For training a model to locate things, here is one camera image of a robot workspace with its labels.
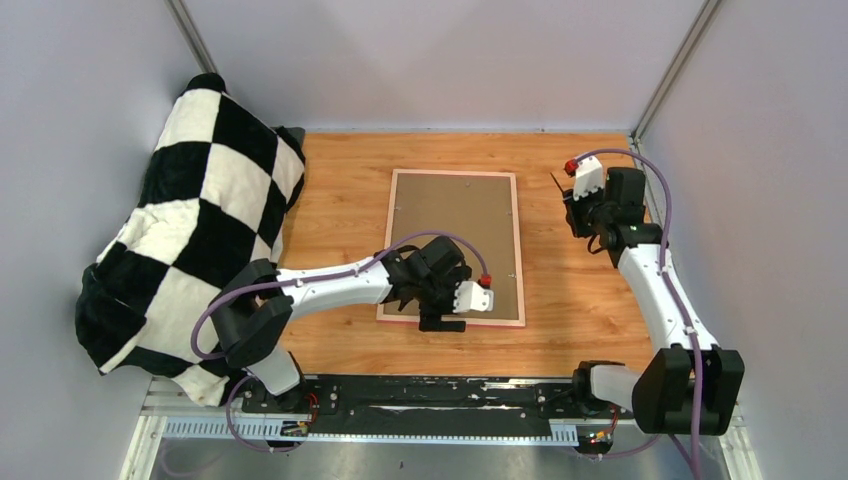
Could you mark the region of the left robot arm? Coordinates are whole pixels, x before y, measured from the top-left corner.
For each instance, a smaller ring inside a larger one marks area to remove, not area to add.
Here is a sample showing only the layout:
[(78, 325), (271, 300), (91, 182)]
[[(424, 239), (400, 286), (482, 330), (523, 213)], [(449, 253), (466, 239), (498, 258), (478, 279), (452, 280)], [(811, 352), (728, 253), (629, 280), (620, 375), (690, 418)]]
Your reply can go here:
[(433, 235), (422, 247), (395, 245), (360, 261), (314, 270), (248, 264), (202, 314), (218, 336), (228, 367), (245, 373), (233, 393), (283, 413), (320, 403), (294, 355), (280, 344), (293, 321), (351, 305), (418, 306), (422, 332), (463, 332), (461, 315), (494, 306), (491, 277), (472, 278), (459, 238)]

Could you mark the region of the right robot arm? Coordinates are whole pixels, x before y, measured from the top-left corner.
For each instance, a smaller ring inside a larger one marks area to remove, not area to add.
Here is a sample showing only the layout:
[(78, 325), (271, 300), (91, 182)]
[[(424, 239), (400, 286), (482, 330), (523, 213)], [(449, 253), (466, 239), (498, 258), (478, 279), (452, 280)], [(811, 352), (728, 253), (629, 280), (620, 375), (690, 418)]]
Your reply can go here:
[(604, 168), (594, 156), (569, 161), (564, 191), (572, 234), (592, 254), (607, 253), (637, 300), (653, 359), (641, 373), (611, 361), (583, 361), (571, 403), (584, 417), (609, 406), (630, 411), (648, 434), (723, 435), (745, 365), (706, 329), (682, 289), (662, 227), (645, 219), (646, 176), (634, 167)]

